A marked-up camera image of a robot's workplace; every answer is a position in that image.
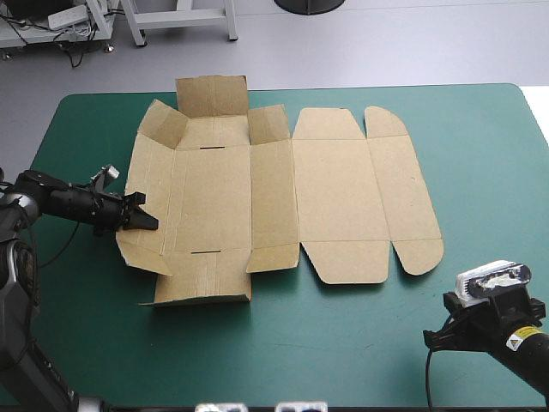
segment black round base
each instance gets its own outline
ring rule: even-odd
[[[337,9],[345,0],[274,0],[274,2],[285,11],[296,15],[320,15]]]

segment cardboard flap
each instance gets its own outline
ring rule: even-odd
[[[250,146],[246,116],[190,118],[177,149],[229,148],[231,146]]]
[[[286,250],[284,247],[274,248],[299,243],[291,141],[252,146],[250,165],[252,246],[254,251],[262,251],[254,254],[248,270],[292,267],[289,265],[297,264],[295,253],[288,257],[282,253]]]
[[[402,267],[410,275],[423,275],[433,270],[442,260],[442,239],[401,240],[393,242]]]
[[[147,195],[147,201],[142,207],[159,220],[159,228],[158,230],[119,231],[117,232],[118,243],[125,242],[160,255],[166,234],[173,161],[174,150],[142,134],[137,134],[125,193],[139,191]],[[132,253],[126,256],[127,264],[143,269],[148,269],[150,265],[148,260],[147,254]]]
[[[389,273],[389,241],[304,242],[324,283],[382,283]]]
[[[347,109],[309,107],[299,114],[293,140],[364,140],[353,114]]]
[[[160,100],[153,100],[137,132],[167,148],[176,148],[183,137],[188,120],[184,114]]]
[[[173,276],[159,276],[155,304],[207,297],[251,299],[250,275],[245,267],[250,250],[215,253],[173,252],[164,256]]]
[[[405,270],[420,275],[440,262],[443,243],[412,139],[404,123],[381,107],[366,108],[365,122],[390,238]]]
[[[366,129],[368,138],[388,136],[406,136],[408,131],[394,113],[378,106],[368,106],[365,111]]]
[[[201,76],[177,79],[178,108],[190,118],[248,114],[244,76]]]
[[[283,105],[248,111],[251,144],[278,142],[290,138],[288,117]]]
[[[299,243],[263,247],[251,251],[248,273],[295,268],[299,262]]]
[[[126,243],[119,239],[119,233],[120,232],[117,233],[118,249],[120,249],[120,253],[128,266],[136,266],[140,269],[160,273],[165,276],[173,275],[158,252],[150,251],[144,247],[131,243]]]

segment white device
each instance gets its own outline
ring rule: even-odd
[[[470,307],[488,301],[496,288],[527,284],[530,278],[530,270],[523,264],[497,260],[460,273],[455,278],[455,295],[463,307]]]
[[[88,19],[87,7],[82,4],[80,6],[60,11],[54,15],[49,15],[48,24],[50,26],[50,30],[58,30],[60,28],[73,26],[77,23],[82,23]]]

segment power strip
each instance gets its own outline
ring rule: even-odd
[[[83,4],[71,9],[60,11],[55,15],[49,15],[48,24],[50,26],[50,30],[58,30],[77,23],[82,23],[87,19],[87,7]]]

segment table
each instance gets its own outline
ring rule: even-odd
[[[33,167],[83,182],[115,164],[124,188],[137,125],[153,98],[82,94],[60,104]],[[425,406],[421,331],[446,318],[455,274],[495,259],[528,263],[531,295],[549,297],[549,148],[511,85],[250,92],[251,106],[284,103],[290,126],[304,106],[367,105],[398,114],[412,136],[445,240],[431,274],[402,273],[394,254],[380,286],[322,284],[305,255],[295,270],[253,276],[250,304],[153,309],[155,275],[128,268],[113,235],[82,227],[42,272],[41,346],[83,394],[116,405],[193,405],[324,399],[333,406]],[[44,217],[39,260],[73,223]],[[543,398],[485,354],[432,362],[436,405],[542,405]],[[5,393],[1,403],[13,402]]]

